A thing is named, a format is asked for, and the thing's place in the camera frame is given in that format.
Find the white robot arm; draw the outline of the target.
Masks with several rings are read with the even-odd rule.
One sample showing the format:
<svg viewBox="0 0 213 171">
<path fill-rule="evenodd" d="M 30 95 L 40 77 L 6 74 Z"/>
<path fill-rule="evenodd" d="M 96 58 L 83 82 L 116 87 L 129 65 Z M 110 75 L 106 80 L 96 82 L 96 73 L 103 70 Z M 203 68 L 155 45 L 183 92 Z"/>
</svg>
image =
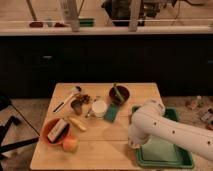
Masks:
<svg viewBox="0 0 213 171">
<path fill-rule="evenodd" d="M 164 113 L 163 103 L 151 99 L 132 114 L 128 127 L 131 147 L 144 145 L 153 135 L 213 162 L 213 132 L 172 121 L 165 118 Z"/>
</svg>

